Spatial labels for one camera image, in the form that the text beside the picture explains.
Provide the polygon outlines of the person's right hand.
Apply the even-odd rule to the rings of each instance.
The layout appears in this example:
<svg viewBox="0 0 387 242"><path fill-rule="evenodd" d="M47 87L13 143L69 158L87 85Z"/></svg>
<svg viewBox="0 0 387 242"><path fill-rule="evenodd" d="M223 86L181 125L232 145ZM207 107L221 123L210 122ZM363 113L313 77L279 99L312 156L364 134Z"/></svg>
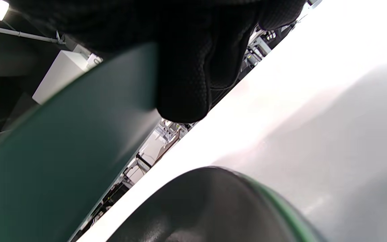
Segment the person's right hand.
<svg viewBox="0 0 387 242"><path fill-rule="evenodd" d="M193 123L213 94L235 84L256 27L295 21L304 0L10 0L33 23L61 31L108 58L140 43L159 49L156 108Z"/></svg>

